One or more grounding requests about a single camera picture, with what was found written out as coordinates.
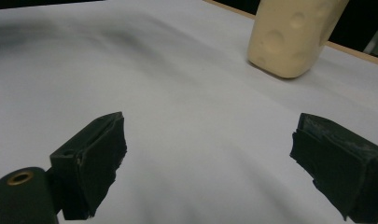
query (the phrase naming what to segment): white table surface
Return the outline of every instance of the white table surface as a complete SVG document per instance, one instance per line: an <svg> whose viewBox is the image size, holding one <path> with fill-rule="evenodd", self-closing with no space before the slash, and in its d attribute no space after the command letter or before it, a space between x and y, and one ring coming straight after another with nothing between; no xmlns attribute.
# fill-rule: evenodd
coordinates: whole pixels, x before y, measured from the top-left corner
<svg viewBox="0 0 378 224"><path fill-rule="evenodd" d="M252 25L201 0L1 10L0 178L122 111L116 182L94 218L61 223L345 223L291 135L306 112L378 145L378 65L325 47L271 77L246 60Z"/></svg>

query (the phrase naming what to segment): cheese-shaped foam block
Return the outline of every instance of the cheese-shaped foam block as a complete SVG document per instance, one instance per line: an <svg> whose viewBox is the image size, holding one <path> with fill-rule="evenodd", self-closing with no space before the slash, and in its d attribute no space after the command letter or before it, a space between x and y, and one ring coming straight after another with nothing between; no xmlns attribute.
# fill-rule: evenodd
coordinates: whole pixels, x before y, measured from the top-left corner
<svg viewBox="0 0 378 224"><path fill-rule="evenodd" d="M262 0L248 47L257 67L298 77L315 63L349 0Z"/></svg>

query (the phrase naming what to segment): metal ring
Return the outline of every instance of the metal ring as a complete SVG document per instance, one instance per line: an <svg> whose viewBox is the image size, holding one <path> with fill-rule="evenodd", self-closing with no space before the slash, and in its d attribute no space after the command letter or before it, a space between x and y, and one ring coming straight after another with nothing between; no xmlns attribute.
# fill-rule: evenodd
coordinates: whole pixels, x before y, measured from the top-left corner
<svg viewBox="0 0 378 224"><path fill-rule="evenodd" d="M26 181L32 179L34 173L32 171L21 171L14 174L11 178L8 179L7 184L10 186L16 186L25 183Z"/></svg>

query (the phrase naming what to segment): beige foam object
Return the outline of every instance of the beige foam object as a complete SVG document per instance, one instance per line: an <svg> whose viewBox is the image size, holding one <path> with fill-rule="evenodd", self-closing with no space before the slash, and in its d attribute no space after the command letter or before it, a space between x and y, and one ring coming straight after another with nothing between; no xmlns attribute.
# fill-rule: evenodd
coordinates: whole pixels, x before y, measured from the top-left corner
<svg viewBox="0 0 378 224"><path fill-rule="evenodd" d="M315 63L349 0L261 0L248 60L283 78Z"/></svg>

